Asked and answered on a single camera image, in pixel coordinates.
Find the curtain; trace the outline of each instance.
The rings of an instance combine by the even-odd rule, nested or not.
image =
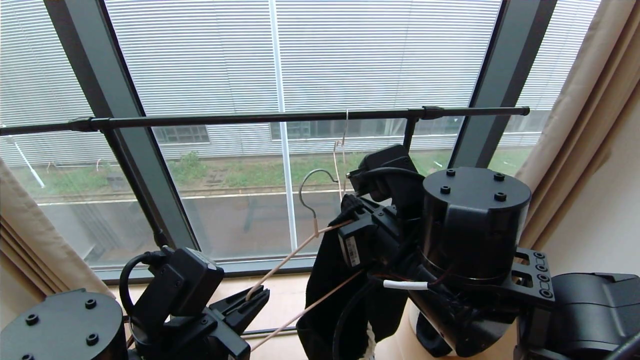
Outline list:
[[[58,234],[38,204],[22,188],[11,170],[0,159],[0,261],[3,281],[1,302],[20,304],[12,299],[16,291],[7,286],[19,284],[29,294],[24,308],[14,306],[18,315],[55,293],[86,288],[113,296],[107,286]],[[3,325],[5,324],[3,308]]]
[[[521,247],[540,249],[569,194],[589,177],[640,79],[640,4],[603,1],[539,142],[516,177],[533,191]]]

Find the corrugated metal wall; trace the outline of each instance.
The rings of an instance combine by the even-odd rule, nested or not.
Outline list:
[[[127,65],[149,115],[276,111],[266,0],[107,0]],[[91,115],[41,0],[0,0],[0,119],[7,126]],[[499,2],[277,0],[287,110],[468,103]],[[555,101],[598,6],[560,0],[521,105]],[[268,124],[209,126],[211,143],[162,145],[167,158],[280,154]],[[451,148],[455,135],[417,136],[414,149]],[[532,145],[536,133],[501,145]],[[98,134],[15,137],[34,164],[113,160]],[[352,138],[369,151],[399,137]],[[327,139],[290,140],[294,154],[330,152]],[[0,156],[23,165],[0,140]]]

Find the screw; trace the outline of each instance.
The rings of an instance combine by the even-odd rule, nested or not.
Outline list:
[[[38,315],[31,314],[31,315],[27,316],[25,321],[27,322],[27,325],[32,326],[32,325],[35,325],[35,324],[38,323],[39,318],[38,318]]]
[[[507,194],[505,193],[495,193],[493,194],[493,198],[498,201],[505,201],[507,199]]]
[[[86,307],[87,309],[93,309],[97,304],[98,303],[95,301],[95,299],[89,299],[84,302],[84,307]]]
[[[92,334],[89,334],[89,336],[86,337],[86,344],[89,346],[94,346],[95,344],[98,343],[98,334],[96,334],[95,332]]]
[[[547,299],[551,299],[552,297],[554,297],[554,294],[552,294],[551,291],[545,289],[540,290],[540,295],[546,297]]]

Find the road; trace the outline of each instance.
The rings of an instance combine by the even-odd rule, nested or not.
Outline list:
[[[337,215],[337,192],[305,194],[320,226]],[[302,242],[312,232],[311,212],[294,198],[296,232]],[[255,258],[291,251],[284,194],[238,195],[183,199],[202,250],[214,259]],[[51,222],[91,265],[116,265],[157,249],[137,202],[42,204]],[[308,250],[314,252],[319,240]]]

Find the black garment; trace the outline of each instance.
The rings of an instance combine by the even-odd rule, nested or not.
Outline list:
[[[348,220],[359,203],[360,199],[345,195],[342,213],[329,225]],[[337,230],[325,233],[307,283],[305,307],[356,271],[343,260]],[[356,276],[298,320],[298,337],[309,360],[332,358],[333,333],[340,314],[353,295],[368,282],[366,273]],[[352,360],[364,354],[368,345],[367,322],[371,323],[376,342],[393,335],[400,324],[406,299],[405,291],[374,287],[349,314],[340,337],[340,358]]]

